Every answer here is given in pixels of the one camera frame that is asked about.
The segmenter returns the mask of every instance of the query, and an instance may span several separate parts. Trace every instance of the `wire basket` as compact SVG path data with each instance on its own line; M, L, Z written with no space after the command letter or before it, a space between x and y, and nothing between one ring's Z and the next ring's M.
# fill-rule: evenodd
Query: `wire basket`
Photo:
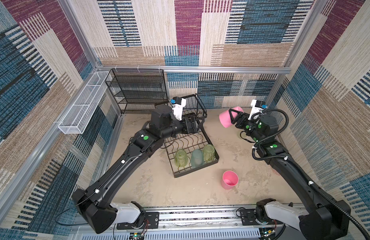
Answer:
M183 108L183 117L186 115L196 115L197 118L201 120L207 117L205 106L203 105L197 94L188 95L182 98L185 98L187 100L187 104ZM171 103L168 101L157 103L156 105L164 103L168 103L168 105L171 106ZM204 167L211 166L213 164L216 164L220 159L217 151L215 150L215 157L212 161L204 161L204 164L202 166L192 167L190 163L192 152L196 149L203 150L203 148L207 144L213 145L211 140L207 136L204 127L202 125L199 126L200 128L197 133L178 134L176 139L173 137L169 137L164 141L164 147L166 147L166 153L168 154L170 166L172 167L174 177L181 177L191 172L200 170ZM176 152L180 149L183 149L188 156L188 164L185 167L177 167L174 163L174 156Z
M106 90L105 81L111 79L108 72L98 71L92 75L74 104L61 120L58 128L64 134L82 134Z

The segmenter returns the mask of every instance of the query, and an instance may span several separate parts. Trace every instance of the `patterned wall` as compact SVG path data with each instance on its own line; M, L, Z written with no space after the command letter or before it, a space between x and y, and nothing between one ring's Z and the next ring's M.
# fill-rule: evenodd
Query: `patterned wall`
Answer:
M370 0L328 1L275 106L294 159L370 233Z
M313 0L71 3L103 65L280 67ZM171 97L198 93L207 108L228 108L265 99L276 75L168 73L165 77Z
M0 194L91 69L56 0L0 1ZM67 235L53 217L96 175L115 115L104 96L85 134L59 136L0 226L0 239Z
M96 179L109 144L117 112L106 94L83 134L61 133L57 142L0 225L0 240L67 239L70 227L56 224L56 215L72 207L72 193ZM76 209L59 217L73 224Z

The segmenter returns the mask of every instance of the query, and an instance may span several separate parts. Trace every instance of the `stained floor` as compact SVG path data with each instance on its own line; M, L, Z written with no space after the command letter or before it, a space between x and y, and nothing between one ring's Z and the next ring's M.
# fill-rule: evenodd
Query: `stained floor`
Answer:
M220 155L217 164L178 178L173 177L168 155L157 150L125 182L113 202L136 201L144 207L187 205L255 204L265 198L281 203L301 203L295 192L264 161L251 157L252 145L240 139L240 129L224 128L218 115L225 109L209 109L205 131ZM125 151L127 142L150 115L125 116L112 164ZM232 170L239 177L238 185L225 190L221 187L222 174Z

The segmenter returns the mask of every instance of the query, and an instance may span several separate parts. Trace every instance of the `glass jar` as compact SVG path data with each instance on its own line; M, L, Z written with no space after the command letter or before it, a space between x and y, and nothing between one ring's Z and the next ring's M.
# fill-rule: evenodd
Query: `glass jar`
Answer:
M200 149L196 149L192 152L190 164L192 165L192 168L199 167L204 164L204 156Z
M188 164L188 155L183 149L176 152L174 156L174 164L178 167L185 167Z
M206 161L206 162L213 161L214 160L214 152L215 152L215 149L214 149L213 145L211 145L211 144L205 145L205 147L203 149L204 161Z

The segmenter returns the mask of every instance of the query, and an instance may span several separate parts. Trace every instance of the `pink cup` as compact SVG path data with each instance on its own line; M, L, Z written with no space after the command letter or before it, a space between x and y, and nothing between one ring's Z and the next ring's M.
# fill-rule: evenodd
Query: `pink cup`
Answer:
M238 176L234 171L226 171L222 174L221 186L226 189L232 189L238 183Z
M237 111L240 111L240 112L244 111L244 110L242 110L241 107L238 107L238 106L234 107L233 109L237 110ZM233 118L235 118L237 116L237 113L232 112L232 116L233 116ZM226 110L225 112L220 114L220 122L221 122L222 126L224 126L224 127L230 127L231 125L233 125L231 120L230 120L229 110Z

